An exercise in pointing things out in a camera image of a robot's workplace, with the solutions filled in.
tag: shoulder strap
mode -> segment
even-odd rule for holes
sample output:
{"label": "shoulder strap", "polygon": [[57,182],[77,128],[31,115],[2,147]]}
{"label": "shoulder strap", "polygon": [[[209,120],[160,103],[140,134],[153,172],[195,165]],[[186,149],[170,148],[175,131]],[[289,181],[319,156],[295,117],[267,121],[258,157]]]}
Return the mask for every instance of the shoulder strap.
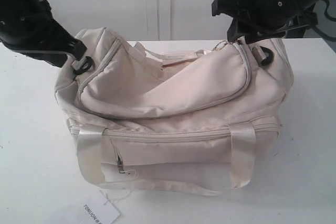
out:
{"label": "shoulder strap", "polygon": [[[252,177],[255,162],[256,135],[250,122],[230,125],[232,160],[230,178],[232,189],[246,186]],[[101,169],[101,140],[103,127],[84,125],[78,135],[78,164],[84,179],[104,189],[163,190],[204,196],[216,196],[226,191],[213,191],[201,186],[171,180],[133,179],[107,182]]]}

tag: beige fabric bag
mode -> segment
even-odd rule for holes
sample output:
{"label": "beige fabric bag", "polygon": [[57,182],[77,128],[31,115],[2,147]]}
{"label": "beige fabric bag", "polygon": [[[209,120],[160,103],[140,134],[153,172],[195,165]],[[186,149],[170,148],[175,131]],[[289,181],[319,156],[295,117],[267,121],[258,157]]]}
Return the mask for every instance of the beige fabric bag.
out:
{"label": "beige fabric bag", "polygon": [[[111,29],[83,30],[77,38],[94,65],[75,76],[69,58],[56,99],[88,182],[218,195],[203,188],[205,176],[184,177],[192,169],[220,173],[230,163],[232,188],[249,183],[255,158],[278,137],[277,111],[293,84],[281,39],[163,56],[132,47]],[[274,59],[261,67],[265,48]],[[108,182],[106,164],[117,171]]]}

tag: white table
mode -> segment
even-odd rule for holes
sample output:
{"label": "white table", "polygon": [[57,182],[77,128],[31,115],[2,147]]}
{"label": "white table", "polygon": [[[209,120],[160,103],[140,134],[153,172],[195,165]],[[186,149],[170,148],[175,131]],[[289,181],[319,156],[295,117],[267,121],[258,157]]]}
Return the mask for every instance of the white table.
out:
{"label": "white table", "polygon": [[[157,52],[217,41],[148,41]],[[295,74],[283,133],[252,182],[220,197],[135,191],[122,223],[336,223],[336,54],[322,39],[285,41]],[[58,70],[0,45],[0,222],[43,223],[97,191],[81,177],[53,89]]]}

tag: zipper pull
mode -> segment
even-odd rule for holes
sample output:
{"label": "zipper pull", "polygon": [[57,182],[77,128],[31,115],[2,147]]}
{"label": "zipper pull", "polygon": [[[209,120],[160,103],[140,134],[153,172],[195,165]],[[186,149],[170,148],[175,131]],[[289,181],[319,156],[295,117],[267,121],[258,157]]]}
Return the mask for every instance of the zipper pull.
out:
{"label": "zipper pull", "polygon": [[118,160],[117,160],[117,166],[118,166],[119,173],[120,174],[125,174],[124,164],[122,163],[122,160],[120,159],[119,156],[118,156]]}

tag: bag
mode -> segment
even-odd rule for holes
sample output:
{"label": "bag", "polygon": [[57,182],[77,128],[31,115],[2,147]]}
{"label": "bag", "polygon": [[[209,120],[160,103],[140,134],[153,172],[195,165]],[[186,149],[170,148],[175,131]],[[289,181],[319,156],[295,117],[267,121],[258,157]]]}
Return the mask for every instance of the bag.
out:
{"label": "bag", "polygon": [[[75,75],[69,58],[56,99],[89,183],[218,195],[222,186],[203,187],[225,163],[232,188],[250,182],[255,159],[279,135],[277,111],[293,84],[281,39],[159,55],[111,29],[77,38],[93,66]],[[102,167],[115,171],[108,182]]]}

